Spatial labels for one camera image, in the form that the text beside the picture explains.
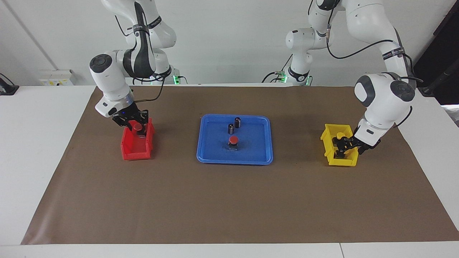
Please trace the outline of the brown paper mat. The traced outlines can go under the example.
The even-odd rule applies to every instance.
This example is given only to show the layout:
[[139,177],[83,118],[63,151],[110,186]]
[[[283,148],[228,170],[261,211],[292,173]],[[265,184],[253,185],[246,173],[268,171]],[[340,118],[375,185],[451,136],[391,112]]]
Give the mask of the brown paper mat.
[[[148,109],[151,159],[124,161],[123,128],[94,90],[22,244],[421,242],[459,240],[417,159],[390,130],[355,167],[329,166],[325,124],[364,113],[352,87],[166,86]],[[271,122],[267,166],[197,160],[208,113]]]

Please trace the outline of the blue plastic tray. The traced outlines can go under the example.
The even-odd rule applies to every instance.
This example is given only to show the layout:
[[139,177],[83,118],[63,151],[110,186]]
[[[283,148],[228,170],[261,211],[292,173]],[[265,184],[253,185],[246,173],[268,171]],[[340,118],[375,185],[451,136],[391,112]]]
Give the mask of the blue plastic tray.
[[[241,127],[227,132],[235,117]],[[238,150],[228,148],[229,137],[239,138]],[[271,123],[266,116],[205,114],[200,120],[197,160],[201,163],[269,165],[274,159]]]

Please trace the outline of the black table clamp mount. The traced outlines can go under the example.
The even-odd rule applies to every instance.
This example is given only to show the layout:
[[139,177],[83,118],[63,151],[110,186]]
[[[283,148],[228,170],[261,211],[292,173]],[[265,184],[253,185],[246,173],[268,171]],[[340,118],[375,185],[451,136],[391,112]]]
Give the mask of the black table clamp mount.
[[15,85],[6,75],[0,72],[0,95],[14,95],[20,86]]

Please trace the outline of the white wall conduit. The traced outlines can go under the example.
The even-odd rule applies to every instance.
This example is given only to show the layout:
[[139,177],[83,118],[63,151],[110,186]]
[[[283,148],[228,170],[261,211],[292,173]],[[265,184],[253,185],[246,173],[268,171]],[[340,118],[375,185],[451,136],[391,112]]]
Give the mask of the white wall conduit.
[[9,13],[13,16],[14,20],[20,25],[21,29],[24,31],[24,33],[28,36],[28,38],[31,40],[31,42],[36,46],[36,48],[39,50],[41,55],[47,60],[47,62],[53,67],[53,70],[59,69],[56,63],[51,59],[49,54],[46,52],[46,50],[41,46],[39,41],[36,39],[36,37],[33,35],[33,33],[29,30],[28,26],[26,23],[19,17],[18,13],[13,9],[13,7],[9,4],[8,0],[0,0],[2,4],[5,5],[5,8],[9,11]]

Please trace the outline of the white flat object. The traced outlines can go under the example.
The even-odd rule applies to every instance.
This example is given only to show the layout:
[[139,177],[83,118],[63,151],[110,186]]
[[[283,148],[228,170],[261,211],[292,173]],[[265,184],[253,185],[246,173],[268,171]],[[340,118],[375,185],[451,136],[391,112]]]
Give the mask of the white flat object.
[[454,121],[454,124],[459,128],[459,104],[441,105],[449,117]]

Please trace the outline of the yellow plastic bin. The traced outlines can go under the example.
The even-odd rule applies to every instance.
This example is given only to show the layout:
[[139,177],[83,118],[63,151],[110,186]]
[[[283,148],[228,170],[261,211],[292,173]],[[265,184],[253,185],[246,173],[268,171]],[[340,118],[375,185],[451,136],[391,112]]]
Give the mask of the yellow plastic bin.
[[359,157],[358,151],[357,153],[351,155],[351,158],[334,158],[334,153],[337,148],[333,145],[332,139],[333,137],[336,137],[338,132],[343,132],[348,138],[354,135],[350,125],[325,124],[325,130],[322,132],[320,137],[320,140],[323,142],[323,147],[325,149],[323,155],[327,158],[328,165],[330,166],[354,167],[357,165],[357,160]]

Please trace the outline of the black background panel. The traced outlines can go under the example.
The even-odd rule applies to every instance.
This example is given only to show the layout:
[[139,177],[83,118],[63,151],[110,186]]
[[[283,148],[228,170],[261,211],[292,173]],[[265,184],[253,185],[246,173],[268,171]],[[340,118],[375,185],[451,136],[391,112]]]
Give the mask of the black background panel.
[[[421,90],[432,83],[459,57],[459,0],[433,33],[434,39],[414,66]],[[441,105],[459,104],[459,75],[434,90],[434,98]]]

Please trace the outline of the white wall socket box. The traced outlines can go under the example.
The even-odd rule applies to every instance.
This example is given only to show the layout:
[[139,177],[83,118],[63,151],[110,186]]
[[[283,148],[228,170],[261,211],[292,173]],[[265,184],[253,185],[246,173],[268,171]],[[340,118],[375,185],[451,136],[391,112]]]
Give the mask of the white wall socket box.
[[71,69],[40,70],[39,81],[43,86],[74,86],[75,75]]

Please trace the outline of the black stand pole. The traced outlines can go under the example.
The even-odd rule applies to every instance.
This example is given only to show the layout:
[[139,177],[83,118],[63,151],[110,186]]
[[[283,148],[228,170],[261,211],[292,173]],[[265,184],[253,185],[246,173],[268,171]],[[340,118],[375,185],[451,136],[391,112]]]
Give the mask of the black stand pole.
[[427,87],[423,87],[420,90],[420,93],[427,97],[434,96],[434,90],[446,83],[449,79],[453,78],[456,74],[459,75],[459,57],[432,83],[430,83]]

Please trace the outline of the red plastic bin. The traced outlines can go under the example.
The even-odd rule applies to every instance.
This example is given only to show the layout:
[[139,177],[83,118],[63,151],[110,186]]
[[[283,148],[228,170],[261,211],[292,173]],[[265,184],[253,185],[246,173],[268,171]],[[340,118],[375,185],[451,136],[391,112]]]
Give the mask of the red plastic bin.
[[131,131],[128,127],[125,127],[120,144],[123,160],[150,159],[153,150],[154,134],[155,128],[151,118],[148,119],[148,123],[146,124],[145,138],[141,138],[137,134],[137,131]]

